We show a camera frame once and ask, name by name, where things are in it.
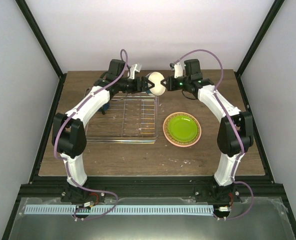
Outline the white and teal bowl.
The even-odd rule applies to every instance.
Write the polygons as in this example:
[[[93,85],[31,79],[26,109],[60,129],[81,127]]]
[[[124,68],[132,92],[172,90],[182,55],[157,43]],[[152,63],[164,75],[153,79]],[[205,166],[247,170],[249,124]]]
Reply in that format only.
[[[163,74],[159,72],[151,72],[148,75],[146,75],[154,84],[154,88],[151,90],[152,94],[149,94],[150,96],[161,96],[165,92],[163,91],[163,85],[160,83],[162,80],[164,80]]]

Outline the dark blue ceramic mug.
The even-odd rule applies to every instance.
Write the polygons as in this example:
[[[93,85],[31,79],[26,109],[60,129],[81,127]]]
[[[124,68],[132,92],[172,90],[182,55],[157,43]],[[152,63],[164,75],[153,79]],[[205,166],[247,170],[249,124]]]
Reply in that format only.
[[[102,107],[100,107],[100,112],[102,115],[105,115],[107,110],[109,109],[110,107],[110,103],[105,103]]]

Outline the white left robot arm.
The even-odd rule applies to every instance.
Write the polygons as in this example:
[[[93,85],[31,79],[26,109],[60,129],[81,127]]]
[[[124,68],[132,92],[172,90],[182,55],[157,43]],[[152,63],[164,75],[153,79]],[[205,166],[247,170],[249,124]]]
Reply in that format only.
[[[90,192],[102,193],[101,190],[84,186],[88,178],[83,163],[83,152],[87,145],[85,128],[95,113],[103,109],[115,94],[151,92],[155,88],[156,84],[148,77],[136,76],[141,68],[139,63],[129,66],[126,60],[111,60],[108,70],[95,81],[93,87],[75,107],[54,116],[54,157],[63,161],[67,182],[74,187],[72,196],[79,202],[86,201]]]

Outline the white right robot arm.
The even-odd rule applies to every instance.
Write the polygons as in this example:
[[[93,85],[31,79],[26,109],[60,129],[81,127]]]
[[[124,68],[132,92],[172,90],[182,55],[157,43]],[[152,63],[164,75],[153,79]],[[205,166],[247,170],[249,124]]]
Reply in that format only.
[[[249,111],[241,111],[232,105],[219,91],[218,84],[204,78],[197,59],[186,60],[183,64],[170,64],[174,75],[161,80],[168,91],[186,91],[203,103],[219,121],[217,145],[221,152],[218,168],[210,188],[211,198],[224,200],[237,184],[235,174],[241,159],[253,146],[253,117]]]

